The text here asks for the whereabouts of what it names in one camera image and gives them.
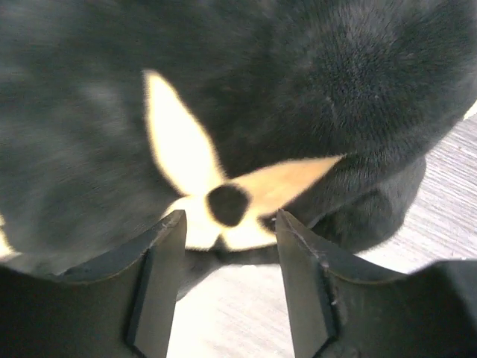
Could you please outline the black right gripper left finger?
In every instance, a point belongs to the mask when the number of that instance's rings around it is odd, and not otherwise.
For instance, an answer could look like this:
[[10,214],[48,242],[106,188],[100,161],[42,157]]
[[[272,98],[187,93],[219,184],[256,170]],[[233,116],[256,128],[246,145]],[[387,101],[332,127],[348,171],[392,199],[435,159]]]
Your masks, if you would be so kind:
[[176,210],[60,276],[1,269],[3,357],[165,357],[186,241]]

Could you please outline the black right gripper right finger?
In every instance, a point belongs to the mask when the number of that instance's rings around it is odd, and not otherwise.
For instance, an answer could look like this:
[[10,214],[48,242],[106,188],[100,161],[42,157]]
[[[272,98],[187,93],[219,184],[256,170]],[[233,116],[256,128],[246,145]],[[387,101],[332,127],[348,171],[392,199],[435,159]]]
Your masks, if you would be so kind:
[[476,262],[437,261],[403,274],[276,221],[296,357],[474,357]]

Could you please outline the black floral fleece blanket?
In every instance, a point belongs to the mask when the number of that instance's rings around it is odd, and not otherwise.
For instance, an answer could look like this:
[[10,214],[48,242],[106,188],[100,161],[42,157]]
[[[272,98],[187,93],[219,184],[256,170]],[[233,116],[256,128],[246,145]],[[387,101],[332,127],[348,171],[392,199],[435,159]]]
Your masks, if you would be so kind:
[[176,209],[227,259],[265,261],[279,210],[372,248],[475,102],[474,1],[3,1],[1,264]]

